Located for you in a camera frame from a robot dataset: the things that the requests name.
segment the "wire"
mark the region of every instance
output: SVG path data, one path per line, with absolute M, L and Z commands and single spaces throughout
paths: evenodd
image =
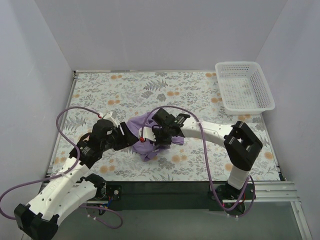
M 89 111 L 93 114 L 96 114 L 99 116 L 99 113 L 96 112 L 96 111 L 93 111 L 91 109 L 88 109 L 86 107 L 83 107 L 83 106 L 71 106 L 71 107 L 68 107 L 66 108 L 65 110 L 63 110 L 62 112 L 59 113 L 59 115 L 56 117 L 56 120 L 55 120 L 55 126 L 58 130 L 58 132 L 61 134 L 61 136 L 68 142 L 70 143 L 72 146 L 74 146 L 74 148 L 76 149 L 76 160 L 74 162 L 74 164 L 67 170 L 64 172 L 64 174 L 67 174 L 69 173 L 70 171 L 72 171 L 75 166 L 78 164 L 79 162 L 79 158 L 80 158 L 80 150 L 78 148 L 78 146 L 72 142 L 63 132 L 62 130 L 60 129 L 60 126 L 59 126 L 59 120 L 60 120 L 60 117 L 67 111 L 71 110 L 71 109 L 83 109 L 83 110 L 86 110 L 86 111 Z M 47 178 L 43 178 L 43 179 L 39 179 L 39 180 L 35 180 L 35 181 L 29 181 L 29 182 L 26 182 L 26 183 L 22 183 L 22 184 L 19 184 L 19 185 L 16 185 L 16 186 L 13 186 L 11 188 L 9 188 L 8 190 L 6 190 L 1 196 L 0 196 L 0 203 L 2 201 L 2 199 L 4 198 L 4 196 L 6 194 L 8 194 L 9 192 L 11 192 L 12 190 L 15 190 L 15 189 L 18 189 L 18 188 L 21 188 L 21 187 L 25 187 L 25 186 L 28 186 L 28 185 L 31 185 L 31 184 L 36 184 L 36 183 L 41 183 L 41 182 L 44 182 L 44 181 L 49 181 L 49 180 L 53 180 L 53 179 L 57 179 L 59 177 L 61 177 L 62 175 L 61 174 L 57 174 L 57 175 L 54 175 L 54 176 L 51 176 L 51 177 L 47 177 Z M 11 220 L 16 220 L 15 217 L 13 216 L 10 216 L 10 215 L 7 215 L 0 207 L 0 214 L 2 216 L 4 216 L 5 218 L 7 219 L 11 219 Z
M 246 194 L 244 193 L 244 194 L 243 194 L 243 200 L 242 200 L 241 203 L 243 204 L 243 203 L 245 202 L 245 200 L 246 200 Z
M 223 204 L 220 202 L 220 199 L 219 199 L 219 197 L 218 197 L 218 195 L 217 195 L 217 193 L 216 193 L 216 189 L 215 189 L 214 183 L 213 183 L 213 181 L 212 181 L 212 177 L 211 177 L 211 173 L 210 173 L 210 166 L 209 166 L 209 159 L 208 159 L 208 152 L 207 152 L 206 136 L 205 136 L 205 133 L 204 133 L 204 129 L 203 129 L 203 127 L 202 127 L 202 124 L 201 124 L 200 121 L 199 121 L 199 118 L 197 118 L 197 116 L 196 116 L 194 113 L 192 113 L 192 112 L 190 112 L 189 110 L 186 110 L 186 109 L 184 109 L 184 108 L 182 108 L 182 107 L 178 107 L 178 106 L 170 106 L 170 105 L 158 106 L 158 107 L 154 108 L 153 110 L 151 110 L 151 111 L 147 114 L 147 116 L 145 117 L 145 119 L 144 119 L 144 121 L 143 121 L 143 124 L 142 124 L 142 129 L 141 129 L 141 138 L 143 139 L 144 127 L 145 127 L 145 125 L 146 125 L 147 119 L 149 118 L 149 116 L 150 116 L 154 111 L 156 111 L 156 110 L 158 110 L 158 109 L 161 109 L 161 108 L 173 108 L 173 109 L 179 109 L 179 110 L 181 110 L 181 111 L 185 111 L 186 113 L 189 113 L 190 115 L 192 115 L 192 116 L 194 117 L 194 119 L 198 122 L 198 125 L 199 125 L 199 128 L 200 128 L 200 132 L 201 132 L 201 137 L 202 137 L 202 143 L 203 143 L 203 151 L 204 151 L 204 159 L 205 159 L 206 171 L 207 171 L 207 174 L 208 174 L 209 184 L 210 184 L 210 187 L 211 187 L 211 189 L 212 189 L 212 193 L 213 193 L 213 195 L 214 195 L 214 198 L 215 198 L 215 200 L 217 201 L 217 203 L 220 205 L 220 207 L 221 207 L 224 211 L 228 212 L 228 211 L 234 210 L 234 209 L 237 207 L 238 203 L 240 202 L 243 194 L 245 193 L 245 190 L 246 190 L 246 187 L 247 187 L 249 178 L 251 179 L 253 186 L 255 185 L 255 183 L 254 183 L 253 178 L 251 177 L 251 175 L 249 175 L 249 177 L 246 178 L 246 180 L 245 180 L 245 182 L 244 182 L 244 185 L 243 185 L 243 187 L 242 187 L 241 193 L 240 193 L 238 199 L 236 200 L 236 202 L 233 204 L 233 206 L 230 207 L 230 208 L 224 207 Z M 256 189 L 255 189 L 255 187 L 253 187 L 253 196 L 255 196 L 255 192 L 256 192 Z M 244 216 L 244 215 L 246 215 L 246 214 L 248 213 L 248 211 L 249 211 L 249 210 L 251 209 L 251 207 L 252 207 L 253 202 L 254 202 L 254 197 L 252 198 L 252 201 L 251 201 L 251 204 L 250 204 L 248 210 L 247 210 L 244 214 L 240 215 L 239 217 L 242 217 L 242 216 Z
M 108 201 L 108 204 L 106 205 L 107 208 L 109 208 L 109 206 L 110 206 L 111 202 L 113 201 L 113 199 L 114 199 L 113 197 L 110 198 L 110 200 Z
M 102 210 L 102 211 L 107 211 L 107 212 L 110 212 L 110 213 L 113 213 L 115 215 L 117 215 L 119 218 L 120 218 L 120 224 L 117 225 L 117 226 L 113 226 L 113 225 L 110 225 L 108 223 L 106 223 L 105 221 L 101 220 L 100 218 L 98 217 L 95 217 L 95 216 L 92 216 L 90 214 L 88 214 L 87 216 L 93 218 L 94 220 L 97 220 L 98 222 L 104 224 L 105 226 L 107 226 L 108 228 L 111 228 L 111 229 L 118 229 L 120 228 L 123 224 L 124 224 L 124 219 L 123 217 L 116 211 L 113 211 L 113 210 L 110 210 L 110 209 L 107 209 L 107 208 L 104 208 L 104 207 L 98 207 L 98 206 L 86 206 L 86 205 L 81 205 L 79 206 L 79 208 L 86 208 L 86 209 L 98 209 L 98 210 Z

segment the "black mount bracket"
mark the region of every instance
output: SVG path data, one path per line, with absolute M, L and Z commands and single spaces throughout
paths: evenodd
M 243 171 L 250 171 L 263 147 L 259 138 L 246 123 L 237 121 L 224 139 L 224 146 L 232 164 Z

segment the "glass panel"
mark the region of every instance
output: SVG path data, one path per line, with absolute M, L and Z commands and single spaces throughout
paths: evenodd
M 112 230 L 87 218 L 78 209 L 61 224 L 54 240 L 301 240 L 290 202 L 257 202 L 249 214 L 227 218 L 207 210 L 125 210 L 124 223 Z M 112 213 L 101 217 L 110 224 L 119 220 Z

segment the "table surface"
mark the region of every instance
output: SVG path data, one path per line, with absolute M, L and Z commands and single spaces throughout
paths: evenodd
M 120 72 L 80 73 L 72 89 L 70 106 L 83 106 L 100 113 L 114 111 L 119 122 L 142 115 L 155 107 L 172 105 L 188 109 L 201 121 L 217 124 L 246 122 L 263 143 L 250 172 L 257 181 L 279 181 L 276 159 L 262 115 L 227 115 L 218 81 L 213 72 Z M 178 115 L 179 110 L 167 109 Z M 80 109 L 67 113 L 63 132 L 74 142 L 90 132 L 96 115 Z M 63 167 L 72 146 L 58 136 L 51 174 Z M 214 181 L 226 181 L 232 164 L 223 147 L 207 143 L 209 165 Z M 184 145 L 143 162 L 131 148 L 108 150 L 91 168 L 107 181 L 207 181 L 202 141 L 186 138 Z

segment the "black base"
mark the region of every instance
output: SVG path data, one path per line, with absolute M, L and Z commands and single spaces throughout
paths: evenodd
M 223 191 L 226 182 L 214 182 L 220 200 L 230 200 Z M 107 185 L 107 189 L 117 189 L 110 209 L 122 210 L 182 210 L 209 209 L 222 211 L 213 198 L 208 181 L 117 181 Z M 247 184 L 245 199 L 252 200 L 253 185 Z M 105 197 L 98 202 L 108 201 Z

